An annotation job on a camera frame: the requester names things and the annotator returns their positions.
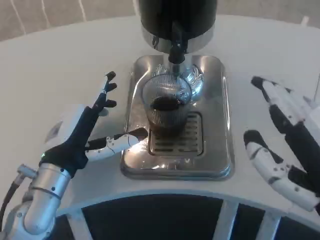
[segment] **glass cup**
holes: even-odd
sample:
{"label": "glass cup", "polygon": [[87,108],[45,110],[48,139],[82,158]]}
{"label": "glass cup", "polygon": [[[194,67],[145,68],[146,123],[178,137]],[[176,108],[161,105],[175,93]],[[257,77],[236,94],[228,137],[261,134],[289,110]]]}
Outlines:
{"label": "glass cup", "polygon": [[142,101],[151,131],[160,137],[175,137],[187,122],[192,90],[181,76],[153,76],[142,87]]}

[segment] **cable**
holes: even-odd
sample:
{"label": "cable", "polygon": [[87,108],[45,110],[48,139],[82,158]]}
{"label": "cable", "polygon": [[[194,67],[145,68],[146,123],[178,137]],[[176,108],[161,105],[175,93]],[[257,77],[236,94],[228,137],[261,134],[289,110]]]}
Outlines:
{"label": "cable", "polygon": [[6,193],[4,199],[3,199],[3,203],[0,209],[0,232],[2,232],[2,222],[4,219],[4,215],[5,215],[5,210],[6,207],[8,205],[8,203],[10,202],[12,196],[15,194],[17,188],[19,187],[19,184],[16,184],[14,181],[11,183],[11,186],[8,190],[8,192]]}

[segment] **black water tank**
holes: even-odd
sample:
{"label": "black water tank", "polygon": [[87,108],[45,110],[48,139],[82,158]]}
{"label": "black water tank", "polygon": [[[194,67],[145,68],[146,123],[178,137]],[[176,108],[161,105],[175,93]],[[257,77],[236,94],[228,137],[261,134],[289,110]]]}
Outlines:
{"label": "black water tank", "polygon": [[175,22],[189,40],[214,25],[217,0],[139,0],[139,10],[141,23],[149,33],[171,41]]}

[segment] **stainless steel base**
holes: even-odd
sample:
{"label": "stainless steel base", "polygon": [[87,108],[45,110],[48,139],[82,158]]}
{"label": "stainless steel base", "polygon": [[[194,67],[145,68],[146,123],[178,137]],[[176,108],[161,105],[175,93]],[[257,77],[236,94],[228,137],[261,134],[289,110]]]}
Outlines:
{"label": "stainless steel base", "polygon": [[143,127],[149,137],[124,151],[122,172],[139,179],[223,180],[231,176],[234,150],[223,64],[213,56],[192,56],[192,64],[203,72],[202,93],[191,106],[181,136],[157,139],[149,130],[141,88],[161,64],[161,55],[147,55],[133,65],[126,131]]}

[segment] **robotic arm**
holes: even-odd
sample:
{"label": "robotic arm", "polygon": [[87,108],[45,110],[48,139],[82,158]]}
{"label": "robotic arm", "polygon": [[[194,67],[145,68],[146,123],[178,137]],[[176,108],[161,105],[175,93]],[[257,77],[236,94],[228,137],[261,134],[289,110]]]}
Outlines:
{"label": "robotic arm", "polygon": [[107,93],[117,85],[110,83],[116,76],[112,71],[105,75],[105,84],[92,107],[75,105],[69,109],[48,133],[46,150],[41,156],[37,171],[21,165],[18,176],[11,184],[0,210],[0,230],[7,204],[16,189],[27,177],[32,179],[22,204],[12,209],[0,240],[43,240],[50,236],[55,216],[70,180],[88,161],[108,158],[128,149],[148,136],[144,128],[128,133],[88,141],[105,108],[117,103],[107,100]]}
{"label": "robotic arm", "polygon": [[244,134],[246,152],[263,179],[301,208],[320,215],[320,106],[275,82],[254,77],[251,83],[269,103],[271,119],[301,163],[287,164],[270,150],[259,132]]}

